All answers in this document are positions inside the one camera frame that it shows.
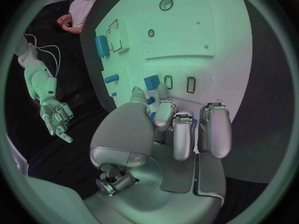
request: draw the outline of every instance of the person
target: person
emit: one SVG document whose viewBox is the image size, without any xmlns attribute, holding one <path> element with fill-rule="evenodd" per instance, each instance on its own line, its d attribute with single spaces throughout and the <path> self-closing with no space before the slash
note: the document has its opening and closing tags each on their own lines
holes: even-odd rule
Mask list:
<svg viewBox="0 0 299 224">
<path fill-rule="evenodd" d="M 74 34 L 80 34 L 86 17 L 96 0 L 74 0 L 69 13 L 58 18 L 54 24 L 55 30 L 65 30 Z"/>
</svg>

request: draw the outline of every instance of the white shirt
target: white shirt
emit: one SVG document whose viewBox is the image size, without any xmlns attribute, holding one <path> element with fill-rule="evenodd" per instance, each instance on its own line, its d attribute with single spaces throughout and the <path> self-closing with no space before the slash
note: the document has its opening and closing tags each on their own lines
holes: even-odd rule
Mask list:
<svg viewBox="0 0 299 224">
<path fill-rule="evenodd" d="M 74 0 L 69 12 L 72 14 L 72 26 L 83 26 L 86 17 L 96 0 Z"/>
</svg>

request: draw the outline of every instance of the man's arm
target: man's arm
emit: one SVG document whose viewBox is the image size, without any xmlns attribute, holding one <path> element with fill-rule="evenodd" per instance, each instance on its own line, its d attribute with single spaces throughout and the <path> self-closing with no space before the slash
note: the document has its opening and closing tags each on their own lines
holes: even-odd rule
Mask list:
<svg viewBox="0 0 299 224">
<path fill-rule="evenodd" d="M 80 27 L 68 27 L 65 24 L 62 25 L 62 29 L 63 30 L 69 31 L 71 33 L 78 34 L 78 35 L 81 33 L 82 28 L 83 28 L 83 26 L 80 26 Z"/>
</svg>

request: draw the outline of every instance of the hole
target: hole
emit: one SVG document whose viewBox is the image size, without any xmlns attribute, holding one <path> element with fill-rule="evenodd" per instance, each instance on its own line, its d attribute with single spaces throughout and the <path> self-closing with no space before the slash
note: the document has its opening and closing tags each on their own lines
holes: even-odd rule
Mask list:
<svg viewBox="0 0 299 224">
<path fill-rule="evenodd" d="M 162 0 L 160 2 L 160 9 L 162 11 L 167 11 L 169 9 L 171 9 L 173 6 L 173 1 L 172 0 Z"/>
<path fill-rule="evenodd" d="M 149 36 L 150 37 L 153 37 L 154 36 L 154 31 L 151 29 L 151 30 L 149 30 Z"/>
</svg>

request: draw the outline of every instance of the man's hair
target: man's hair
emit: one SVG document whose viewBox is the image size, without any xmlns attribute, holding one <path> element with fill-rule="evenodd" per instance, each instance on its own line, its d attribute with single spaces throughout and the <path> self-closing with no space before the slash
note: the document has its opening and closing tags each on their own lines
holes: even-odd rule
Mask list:
<svg viewBox="0 0 299 224">
<path fill-rule="evenodd" d="M 57 20 L 53 23 L 53 29 L 54 31 L 63 31 L 63 29 L 61 28 L 61 26 L 59 25 L 59 23 L 57 22 Z"/>
</svg>

